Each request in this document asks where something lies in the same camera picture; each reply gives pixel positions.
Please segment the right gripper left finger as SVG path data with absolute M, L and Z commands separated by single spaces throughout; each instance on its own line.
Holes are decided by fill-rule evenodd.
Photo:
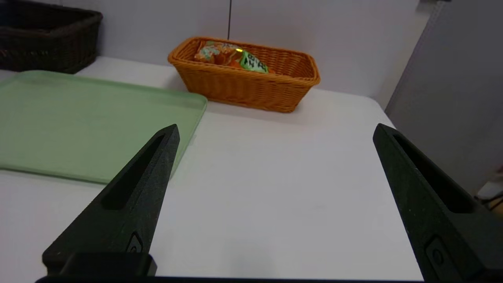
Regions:
M 176 124 L 155 133 L 43 252 L 48 276 L 154 276 L 149 254 L 174 165 Z

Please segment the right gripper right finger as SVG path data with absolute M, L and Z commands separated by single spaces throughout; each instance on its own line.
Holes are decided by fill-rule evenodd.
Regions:
M 373 143 L 424 280 L 501 282 L 502 219 L 394 128 Z

